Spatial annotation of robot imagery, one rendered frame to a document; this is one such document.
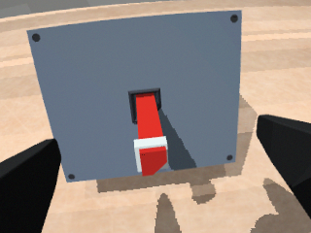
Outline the grey sloped panel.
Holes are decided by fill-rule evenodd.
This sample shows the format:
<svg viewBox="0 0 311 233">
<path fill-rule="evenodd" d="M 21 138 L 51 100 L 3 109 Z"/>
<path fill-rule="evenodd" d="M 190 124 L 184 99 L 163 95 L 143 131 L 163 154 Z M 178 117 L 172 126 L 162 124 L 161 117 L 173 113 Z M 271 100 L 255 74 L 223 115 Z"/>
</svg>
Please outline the grey sloped panel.
<svg viewBox="0 0 311 233">
<path fill-rule="evenodd" d="M 135 94 L 153 93 L 168 168 L 236 162 L 242 11 L 26 30 L 68 183 L 140 176 Z"/>
</svg>

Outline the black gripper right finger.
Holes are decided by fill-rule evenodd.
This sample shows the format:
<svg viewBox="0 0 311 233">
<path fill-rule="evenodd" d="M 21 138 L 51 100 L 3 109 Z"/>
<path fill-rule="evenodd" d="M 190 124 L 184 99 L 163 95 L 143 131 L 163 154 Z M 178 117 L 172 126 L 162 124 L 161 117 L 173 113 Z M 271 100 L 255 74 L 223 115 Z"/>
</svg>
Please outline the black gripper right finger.
<svg viewBox="0 0 311 233">
<path fill-rule="evenodd" d="M 311 217 L 311 123 L 260 114 L 256 135 L 281 179 Z"/>
</svg>

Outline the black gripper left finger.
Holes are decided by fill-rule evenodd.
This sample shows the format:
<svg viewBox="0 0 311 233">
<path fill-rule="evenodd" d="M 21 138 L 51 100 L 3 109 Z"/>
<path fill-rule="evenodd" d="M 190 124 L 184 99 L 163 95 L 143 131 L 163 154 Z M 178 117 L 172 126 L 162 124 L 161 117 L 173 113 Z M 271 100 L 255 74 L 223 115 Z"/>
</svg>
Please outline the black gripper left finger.
<svg viewBox="0 0 311 233">
<path fill-rule="evenodd" d="M 50 139 L 0 162 L 0 233 L 42 233 L 61 160 Z"/>
</svg>

